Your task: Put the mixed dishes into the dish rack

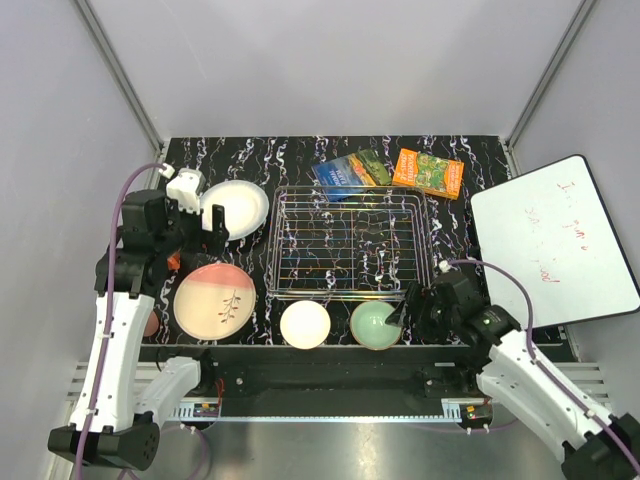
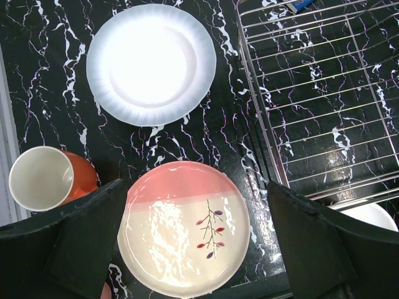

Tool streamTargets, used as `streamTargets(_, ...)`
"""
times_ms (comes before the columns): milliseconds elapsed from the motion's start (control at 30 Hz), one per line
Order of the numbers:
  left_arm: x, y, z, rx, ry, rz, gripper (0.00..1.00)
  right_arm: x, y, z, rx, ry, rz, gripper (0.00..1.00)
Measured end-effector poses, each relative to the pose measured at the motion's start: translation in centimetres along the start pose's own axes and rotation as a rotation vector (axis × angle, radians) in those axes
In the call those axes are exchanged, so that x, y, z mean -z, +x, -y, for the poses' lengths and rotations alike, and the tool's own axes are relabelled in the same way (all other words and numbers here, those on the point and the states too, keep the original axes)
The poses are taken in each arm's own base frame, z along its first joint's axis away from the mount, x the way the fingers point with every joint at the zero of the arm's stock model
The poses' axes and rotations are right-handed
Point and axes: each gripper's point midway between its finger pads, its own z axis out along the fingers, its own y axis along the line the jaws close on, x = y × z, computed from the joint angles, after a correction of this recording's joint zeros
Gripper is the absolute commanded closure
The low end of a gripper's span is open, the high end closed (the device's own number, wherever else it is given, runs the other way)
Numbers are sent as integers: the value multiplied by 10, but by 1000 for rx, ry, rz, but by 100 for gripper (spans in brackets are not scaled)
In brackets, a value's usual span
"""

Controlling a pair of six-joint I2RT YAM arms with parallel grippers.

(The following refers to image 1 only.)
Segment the green ceramic bowl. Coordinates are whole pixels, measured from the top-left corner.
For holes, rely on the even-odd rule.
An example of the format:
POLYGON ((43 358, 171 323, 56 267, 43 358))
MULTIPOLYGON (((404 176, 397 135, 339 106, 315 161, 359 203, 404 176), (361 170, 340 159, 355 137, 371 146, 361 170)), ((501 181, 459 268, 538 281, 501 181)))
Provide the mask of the green ceramic bowl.
POLYGON ((386 350, 395 345, 401 337, 402 329, 385 323, 393 311, 393 305, 379 300, 358 305, 350 318, 350 330, 354 339, 373 351, 386 350))

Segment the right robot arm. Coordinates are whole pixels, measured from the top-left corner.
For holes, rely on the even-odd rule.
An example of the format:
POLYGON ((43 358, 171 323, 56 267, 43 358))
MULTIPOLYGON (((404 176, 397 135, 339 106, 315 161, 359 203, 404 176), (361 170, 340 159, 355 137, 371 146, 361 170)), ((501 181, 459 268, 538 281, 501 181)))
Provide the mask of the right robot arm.
POLYGON ((410 283, 385 322, 411 323, 430 342, 460 338, 469 355, 454 371, 457 390, 506 407, 560 460, 565 478, 638 478, 638 420, 614 415, 581 390, 464 274, 445 273, 429 287, 410 283))

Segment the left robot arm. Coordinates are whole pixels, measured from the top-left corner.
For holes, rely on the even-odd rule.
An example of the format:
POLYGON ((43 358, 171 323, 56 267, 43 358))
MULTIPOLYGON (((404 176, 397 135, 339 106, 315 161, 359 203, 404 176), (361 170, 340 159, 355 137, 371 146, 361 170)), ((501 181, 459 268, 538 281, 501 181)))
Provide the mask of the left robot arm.
POLYGON ((141 395, 133 392, 144 330, 169 275, 169 259, 203 248, 224 249, 224 209, 182 211, 159 190, 119 196, 110 241, 98 261, 96 327, 84 385, 68 425, 53 429, 48 449, 89 466, 144 471, 152 464, 160 428, 188 394, 208 394, 216 372, 209 354, 175 356, 141 395), (204 228, 202 217, 211 214, 204 228))

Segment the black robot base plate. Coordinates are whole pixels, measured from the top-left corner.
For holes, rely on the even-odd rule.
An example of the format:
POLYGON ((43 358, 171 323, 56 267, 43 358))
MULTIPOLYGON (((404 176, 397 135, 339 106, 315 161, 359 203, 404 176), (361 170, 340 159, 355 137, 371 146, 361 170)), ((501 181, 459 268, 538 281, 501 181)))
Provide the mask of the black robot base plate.
POLYGON ((364 417, 439 414, 443 399, 482 399, 466 346, 143 346, 144 362, 205 357, 203 392, 224 384, 231 417, 364 417))

